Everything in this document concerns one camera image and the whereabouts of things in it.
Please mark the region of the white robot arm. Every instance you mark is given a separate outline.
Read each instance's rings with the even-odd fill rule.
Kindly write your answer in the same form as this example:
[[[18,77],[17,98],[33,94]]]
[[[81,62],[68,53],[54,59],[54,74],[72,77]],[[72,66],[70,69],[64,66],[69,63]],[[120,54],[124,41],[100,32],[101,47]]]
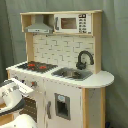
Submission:
[[[0,97],[4,100],[6,106],[0,109],[0,116],[12,114],[20,111],[25,106],[24,96],[33,92],[31,87],[23,84],[15,78],[5,80],[0,84]],[[38,128],[34,119],[27,115],[21,114],[13,121],[6,123],[0,128]]]

